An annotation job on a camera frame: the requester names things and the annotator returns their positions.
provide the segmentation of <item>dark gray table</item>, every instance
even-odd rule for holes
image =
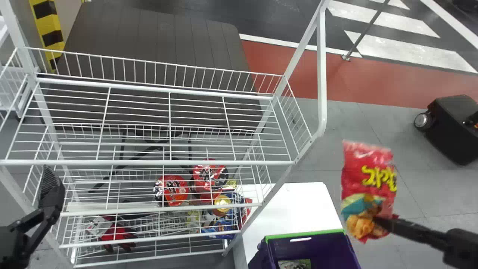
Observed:
[[[202,18],[190,18],[182,15],[133,9],[109,3],[87,2],[82,4],[66,42],[65,51],[190,66],[249,70],[239,33],[237,28],[231,24],[207,21]],[[64,57],[65,55],[59,59],[57,64],[60,74],[67,75]],[[75,56],[68,55],[67,61],[70,73],[73,76],[78,76],[78,66],[72,64],[76,63]],[[83,76],[91,72],[88,57],[80,56],[79,62]],[[101,77],[102,70],[99,60],[92,58],[91,64],[94,77]],[[115,60],[114,67],[111,61],[103,61],[104,76],[107,79],[113,79],[112,71],[115,70],[115,79],[133,80],[135,74],[132,72],[132,65],[132,62],[125,62],[126,72],[123,74],[123,63],[121,60]],[[147,70],[145,81],[144,65],[136,66],[137,82],[153,83],[154,74],[149,67],[147,67]],[[192,69],[184,74],[184,70],[180,68],[177,70],[174,70],[174,68],[167,69],[166,85],[173,85],[175,83],[175,72],[177,85],[181,85],[185,80],[190,86],[194,84],[195,87],[200,87],[202,80],[200,72],[194,76]],[[212,71],[206,72],[204,80],[208,81],[208,83],[212,81],[212,88],[217,88],[218,83],[221,81],[220,75],[219,72],[216,72],[213,77]],[[164,80],[164,68],[157,69],[156,79],[157,81]],[[222,80],[221,89],[226,89],[227,81],[227,79]],[[242,89],[245,84],[250,89],[252,88],[251,81],[251,79],[246,81],[246,76],[234,74],[229,83],[228,90],[233,90],[236,85],[238,89]],[[69,100],[71,102],[75,100],[69,98],[71,96],[104,99],[105,95],[95,94],[95,92],[105,93],[108,90],[105,88],[67,85],[55,85],[54,88],[77,90],[78,92],[55,91],[55,95],[61,95],[61,97],[47,96],[47,101],[62,102]],[[111,95],[109,106],[121,108],[108,108],[105,126],[108,126],[109,123],[126,124],[126,122],[147,122],[144,123],[145,126],[169,123],[168,100],[151,98],[167,98],[168,93],[124,89],[112,89],[111,93],[127,96]],[[228,125],[220,97],[175,93],[171,94],[171,98],[179,99],[171,101],[172,124],[189,126],[190,130],[194,132],[197,130],[191,126],[197,124],[204,127],[227,127]],[[51,103],[49,108],[53,121],[55,123],[71,123],[72,121],[78,123],[98,123],[98,119],[102,119],[104,107],[100,106],[104,106],[105,101],[77,99],[77,102],[99,105],[97,107],[87,107],[88,111],[97,113],[65,112],[62,110],[71,110],[72,106]],[[225,102],[228,114],[231,114],[228,116],[231,129],[255,130],[262,116],[261,107],[257,100],[225,98]],[[75,110],[84,111],[85,108],[85,106],[73,106]],[[77,120],[62,119],[61,117],[77,118]]]

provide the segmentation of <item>white floor stripe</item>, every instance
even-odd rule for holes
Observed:
[[[299,43],[296,43],[296,42],[289,42],[289,41],[284,41],[284,40],[279,40],[279,39],[272,39],[272,38],[260,37],[260,36],[248,35],[248,34],[239,34],[239,37],[241,38],[241,40],[267,43],[267,44],[279,45],[279,46],[291,47],[291,48],[297,48],[297,46],[299,45]],[[305,49],[317,51],[317,46],[307,45],[307,47],[305,47]],[[326,48],[326,52],[343,55],[343,54],[347,54],[348,51],[341,50],[341,49],[336,49],[336,48]],[[351,56],[352,57],[357,57],[357,58],[362,58],[362,55],[360,55],[357,52],[352,52]]]
[[[373,15],[375,15],[375,13],[377,12],[373,9],[351,5],[335,0],[330,1],[328,9],[332,13],[332,15],[336,17],[355,20],[359,22],[370,22]],[[382,12],[379,15],[379,17],[375,21],[375,25],[440,38],[440,36],[438,36],[423,21],[387,12]]]
[[[377,3],[383,3],[383,2],[385,2],[385,0],[370,0],[370,1],[377,2]],[[398,8],[402,8],[402,9],[406,9],[406,10],[410,10],[410,9],[407,7],[407,5],[405,5],[405,4],[404,4],[402,1],[400,1],[400,0],[390,0],[389,5],[395,6],[395,7],[398,7]]]
[[[455,29],[460,35],[462,35],[468,42],[470,42],[476,49],[478,49],[478,36],[474,34],[470,29],[464,26],[459,22],[455,17],[450,15],[446,10],[444,10],[440,5],[438,5],[434,0],[420,0],[425,4],[429,9],[435,12],[440,16],[447,24],[449,24],[453,29]]]
[[[352,42],[355,42],[360,35],[360,33],[349,31],[345,31],[345,33]],[[357,46],[357,49],[362,55],[477,73],[476,70],[455,51],[411,44],[372,35],[365,35]]]

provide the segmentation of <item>black speaker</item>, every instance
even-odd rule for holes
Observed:
[[[445,156],[459,165],[478,158],[478,129],[469,117],[478,111],[478,103],[467,95],[435,99],[428,105],[433,125],[425,137]]]

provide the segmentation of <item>red package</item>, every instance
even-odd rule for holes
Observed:
[[[389,148],[343,141],[345,163],[342,169],[341,214],[348,232],[365,243],[388,234],[375,224],[374,216],[393,218],[397,193],[397,174],[391,164]]]
[[[189,195],[189,186],[187,182],[177,175],[166,175],[160,177],[154,185],[154,197],[157,201],[162,202],[161,194],[166,198],[166,206],[178,206],[187,200]]]
[[[229,172],[223,165],[196,165],[193,168],[193,178],[197,192],[211,192],[211,189],[214,192],[221,190],[226,184]]]

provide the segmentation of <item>green rim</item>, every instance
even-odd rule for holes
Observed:
[[[345,234],[344,229],[333,229],[333,230],[323,230],[323,231],[314,231],[306,233],[293,233],[293,234],[281,234],[281,235],[267,235],[265,236],[266,243],[269,242],[269,239],[280,239],[280,238],[291,238],[291,237],[302,237],[302,236],[311,236],[311,235],[323,235],[323,234],[333,234],[333,233],[343,233]]]

